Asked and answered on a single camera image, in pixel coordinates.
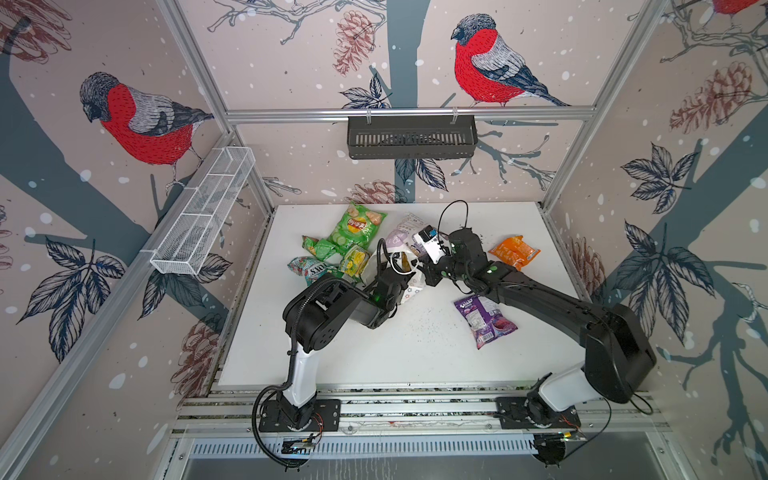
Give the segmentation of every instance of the green chip bag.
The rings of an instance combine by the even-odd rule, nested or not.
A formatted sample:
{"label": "green chip bag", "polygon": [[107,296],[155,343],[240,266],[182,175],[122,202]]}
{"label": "green chip bag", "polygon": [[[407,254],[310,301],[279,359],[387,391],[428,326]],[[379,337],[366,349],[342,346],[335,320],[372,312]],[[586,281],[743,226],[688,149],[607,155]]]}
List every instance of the green chip bag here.
{"label": "green chip bag", "polygon": [[301,246],[304,250],[310,252],[318,260],[325,260],[336,252],[336,245],[326,239],[317,240],[316,238],[302,235]]}
{"label": "green chip bag", "polygon": [[354,245],[360,245],[366,249],[379,231],[379,225],[385,217],[386,214],[350,202],[341,221],[336,224],[336,228],[328,237],[328,241],[336,245],[336,249],[342,255]]}

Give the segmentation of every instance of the mounting plate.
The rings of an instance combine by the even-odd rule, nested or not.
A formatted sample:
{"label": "mounting plate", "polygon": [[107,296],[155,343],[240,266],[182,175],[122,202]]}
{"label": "mounting plate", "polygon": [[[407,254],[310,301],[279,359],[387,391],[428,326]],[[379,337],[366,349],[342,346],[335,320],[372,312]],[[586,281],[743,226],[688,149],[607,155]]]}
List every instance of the mounting plate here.
{"label": "mounting plate", "polygon": [[[519,430],[519,429],[536,429],[536,425],[531,423],[528,419],[528,412],[525,409],[524,396],[511,396],[511,397],[497,397],[496,398],[496,412],[504,415],[499,418],[499,422],[502,424],[502,430]],[[562,416],[565,417],[571,424],[581,427],[581,420],[578,418],[578,413],[574,407],[562,412]],[[553,422],[548,428],[550,429],[563,429],[573,430],[567,422],[563,422],[562,419],[558,419]]]}
{"label": "mounting plate", "polygon": [[[320,418],[323,419],[323,431],[324,432],[338,432],[339,431],[339,415],[341,413],[341,400],[317,400],[314,405],[313,414],[317,413]],[[319,432],[320,428],[317,425],[317,421],[312,419],[310,426],[306,427],[302,432]],[[280,405],[277,400],[270,400],[264,403],[264,410],[262,417],[259,421],[259,432],[274,433],[274,432],[292,432],[287,426],[285,415],[280,411]]]}

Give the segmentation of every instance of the snack bag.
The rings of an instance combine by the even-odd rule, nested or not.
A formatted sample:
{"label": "snack bag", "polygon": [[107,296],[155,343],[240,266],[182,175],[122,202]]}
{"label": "snack bag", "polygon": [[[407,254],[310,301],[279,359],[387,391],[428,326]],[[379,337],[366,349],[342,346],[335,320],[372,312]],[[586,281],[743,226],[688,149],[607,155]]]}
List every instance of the snack bag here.
{"label": "snack bag", "polygon": [[514,332],[518,327],[504,318],[498,304],[473,295],[453,303],[472,329],[478,350],[486,343]]}
{"label": "snack bag", "polygon": [[350,202],[341,220],[336,224],[336,228],[328,237],[328,241],[336,245],[336,249],[342,255],[345,255],[353,245],[360,245],[366,249],[379,231],[379,225],[384,217],[386,214]]}
{"label": "snack bag", "polygon": [[400,220],[397,227],[389,232],[386,236],[386,248],[390,252],[405,252],[410,250],[416,257],[424,255],[426,252],[422,250],[422,246],[413,241],[413,235],[418,233],[427,224],[424,220],[418,218],[414,214],[408,214],[405,218]]}
{"label": "snack bag", "polygon": [[524,242],[521,235],[518,237],[509,237],[488,253],[493,253],[502,262],[507,265],[512,265],[514,268],[520,270],[522,267],[528,265],[539,252],[541,252],[541,250],[531,248]]}
{"label": "snack bag", "polygon": [[325,260],[336,253],[336,245],[326,239],[317,240],[316,238],[301,236],[301,246],[304,250],[310,252],[318,260]]}
{"label": "snack bag", "polygon": [[307,286],[312,285],[315,280],[326,273],[342,276],[342,273],[334,266],[312,257],[296,257],[288,263],[288,268],[296,275],[303,276]]}
{"label": "snack bag", "polygon": [[362,248],[360,245],[353,245],[352,248],[344,255],[344,258],[339,265],[339,269],[351,276],[355,280],[360,279],[362,270],[366,267],[368,259],[371,254]]}

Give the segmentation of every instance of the purple snack bag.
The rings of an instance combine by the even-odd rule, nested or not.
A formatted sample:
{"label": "purple snack bag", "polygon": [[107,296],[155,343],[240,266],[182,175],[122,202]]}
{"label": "purple snack bag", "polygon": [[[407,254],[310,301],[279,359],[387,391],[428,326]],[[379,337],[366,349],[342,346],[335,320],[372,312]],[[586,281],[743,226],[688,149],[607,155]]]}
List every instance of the purple snack bag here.
{"label": "purple snack bag", "polygon": [[473,295],[453,304],[472,329],[478,350],[486,343],[518,329],[514,323],[504,318],[498,304],[483,296]]}

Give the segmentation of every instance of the metal bracket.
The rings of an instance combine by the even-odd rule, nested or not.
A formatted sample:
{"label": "metal bracket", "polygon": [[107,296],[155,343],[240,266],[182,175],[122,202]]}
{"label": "metal bracket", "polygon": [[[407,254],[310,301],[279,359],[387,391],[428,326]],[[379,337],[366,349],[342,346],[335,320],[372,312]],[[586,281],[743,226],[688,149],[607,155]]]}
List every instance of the metal bracket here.
{"label": "metal bracket", "polygon": [[[324,432],[339,431],[339,416],[341,415],[341,400],[322,399],[315,402],[313,414],[320,415],[323,419]],[[317,421],[312,419],[310,425],[302,432],[319,432],[320,428]],[[286,417],[280,411],[280,404],[276,400],[270,400],[264,403],[263,412],[259,419],[259,432],[291,432],[286,424]]]}

